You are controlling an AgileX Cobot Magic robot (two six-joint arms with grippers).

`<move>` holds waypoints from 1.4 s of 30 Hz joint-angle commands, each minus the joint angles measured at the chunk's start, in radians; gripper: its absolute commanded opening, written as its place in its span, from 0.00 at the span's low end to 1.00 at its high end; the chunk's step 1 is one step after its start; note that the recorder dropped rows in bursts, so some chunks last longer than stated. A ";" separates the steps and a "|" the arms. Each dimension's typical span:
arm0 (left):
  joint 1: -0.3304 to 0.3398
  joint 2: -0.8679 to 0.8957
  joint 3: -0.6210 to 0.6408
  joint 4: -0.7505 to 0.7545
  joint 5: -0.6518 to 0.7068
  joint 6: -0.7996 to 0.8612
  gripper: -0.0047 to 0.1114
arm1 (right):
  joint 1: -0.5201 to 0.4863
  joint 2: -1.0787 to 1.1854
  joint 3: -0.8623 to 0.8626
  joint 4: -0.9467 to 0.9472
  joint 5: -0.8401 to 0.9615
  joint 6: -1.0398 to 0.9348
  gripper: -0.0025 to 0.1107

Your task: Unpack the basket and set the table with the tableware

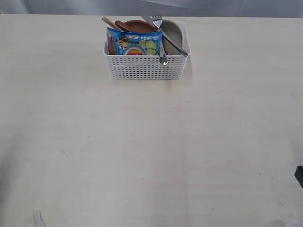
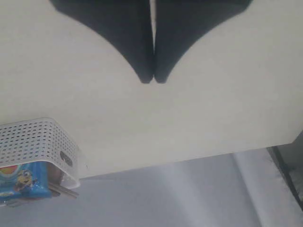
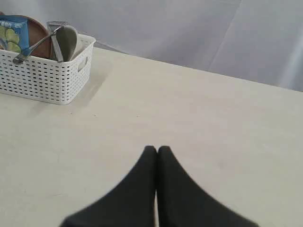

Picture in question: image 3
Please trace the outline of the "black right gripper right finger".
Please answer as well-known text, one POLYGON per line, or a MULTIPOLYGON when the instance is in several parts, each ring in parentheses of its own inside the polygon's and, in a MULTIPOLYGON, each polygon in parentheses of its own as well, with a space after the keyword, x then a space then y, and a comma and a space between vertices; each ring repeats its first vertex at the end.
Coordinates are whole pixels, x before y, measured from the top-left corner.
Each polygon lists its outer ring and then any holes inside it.
POLYGON ((157 204, 161 227, 256 227, 205 192, 184 170, 169 146, 157 160, 157 204))

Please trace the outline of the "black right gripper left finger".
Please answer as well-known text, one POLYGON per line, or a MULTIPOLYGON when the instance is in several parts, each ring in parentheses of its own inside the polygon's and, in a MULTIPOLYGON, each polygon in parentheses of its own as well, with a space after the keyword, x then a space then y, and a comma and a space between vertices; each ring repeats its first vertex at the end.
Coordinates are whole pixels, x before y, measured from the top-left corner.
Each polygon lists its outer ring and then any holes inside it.
POLYGON ((153 227, 157 151, 146 146, 130 172, 102 198, 69 215, 62 227, 153 227))

